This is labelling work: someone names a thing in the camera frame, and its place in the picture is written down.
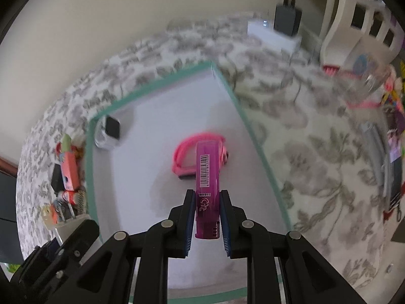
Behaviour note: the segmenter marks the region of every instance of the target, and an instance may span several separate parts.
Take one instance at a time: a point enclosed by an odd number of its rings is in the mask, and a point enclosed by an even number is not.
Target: white power strip
[[[248,23],[248,34],[258,37],[277,52],[283,50],[291,55],[299,50],[302,40],[300,35],[294,37],[287,36],[276,32],[273,26],[273,22],[271,21],[250,21]]]

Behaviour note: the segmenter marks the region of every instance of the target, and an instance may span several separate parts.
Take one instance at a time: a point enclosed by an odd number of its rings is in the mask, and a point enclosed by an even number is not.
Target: watch face
[[[105,121],[105,133],[110,137],[119,139],[119,122],[116,119],[107,116]]]

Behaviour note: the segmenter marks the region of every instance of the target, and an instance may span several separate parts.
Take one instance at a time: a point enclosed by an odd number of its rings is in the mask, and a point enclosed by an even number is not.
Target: white wall
[[[302,23],[318,35],[321,31],[327,0],[296,0],[296,5],[302,9]]]
[[[0,156],[18,162],[26,134],[75,79],[174,18],[274,14],[280,0],[30,0],[0,45]]]

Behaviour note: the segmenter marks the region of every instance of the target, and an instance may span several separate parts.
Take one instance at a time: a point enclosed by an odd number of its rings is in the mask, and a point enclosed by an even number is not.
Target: pink watch strap
[[[172,171],[178,177],[188,177],[188,176],[195,176],[196,174],[196,166],[187,166],[182,167],[182,163],[184,158],[187,155],[187,152],[194,147],[199,141],[218,141],[219,143],[219,167],[222,167],[226,164],[226,160],[228,159],[228,153],[226,151],[226,147],[224,146],[225,137],[215,134],[213,132],[202,132],[199,134],[195,134],[184,139],[179,146],[177,146],[174,154],[173,154],[173,165]]]

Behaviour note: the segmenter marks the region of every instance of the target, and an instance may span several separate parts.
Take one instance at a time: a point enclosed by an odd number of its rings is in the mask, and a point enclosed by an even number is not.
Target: metal screw
[[[63,275],[64,275],[64,273],[63,273],[62,270],[59,270],[59,271],[56,272],[56,278],[57,279],[62,279]]]
[[[390,272],[392,272],[392,269],[394,268],[394,264],[390,264],[390,265],[388,265],[388,267],[387,267],[387,270],[386,270],[386,273],[390,273]]]
[[[162,227],[168,228],[168,227],[172,227],[174,223],[170,219],[165,219],[160,224],[161,224]]]
[[[118,231],[116,234],[114,234],[114,239],[117,241],[124,240],[126,238],[126,233],[123,231]]]
[[[251,229],[251,228],[254,226],[254,222],[251,221],[251,220],[249,220],[249,219],[247,219],[247,220],[244,220],[244,221],[242,222],[242,226],[243,226],[245,229]]]
[[[301,233],[299,233],[298,231],[291,231],[291,232],[288,233],[288,235],[293,240],[298,240],[298,239],[301,238]]]

